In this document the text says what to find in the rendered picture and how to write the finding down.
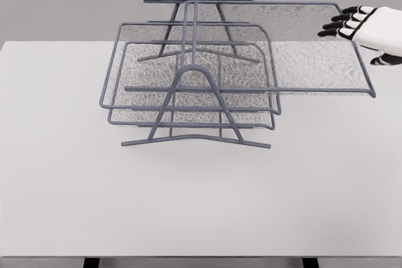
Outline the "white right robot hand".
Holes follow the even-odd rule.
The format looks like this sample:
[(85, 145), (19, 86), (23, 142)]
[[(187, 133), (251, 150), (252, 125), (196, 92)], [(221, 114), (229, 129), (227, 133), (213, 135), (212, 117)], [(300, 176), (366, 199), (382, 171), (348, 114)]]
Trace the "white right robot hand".
[(322, 26), (319, 37), (334, 36), (380, 51), (371, 65), (402, 65), (402, 11), (389, 7), (352, 6)]

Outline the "large grey mesh folder tray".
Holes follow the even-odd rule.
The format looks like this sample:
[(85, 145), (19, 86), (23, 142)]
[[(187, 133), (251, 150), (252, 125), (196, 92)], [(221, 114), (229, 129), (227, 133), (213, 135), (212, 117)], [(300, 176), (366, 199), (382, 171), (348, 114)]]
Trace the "large grey mesh folder tray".
[(279, 94), (368, 95), (376, 92), (357, 45), (317, 36), (338, 13), (330, 3), (188, 1), (183, 22), (247, 22), (268, 34)]

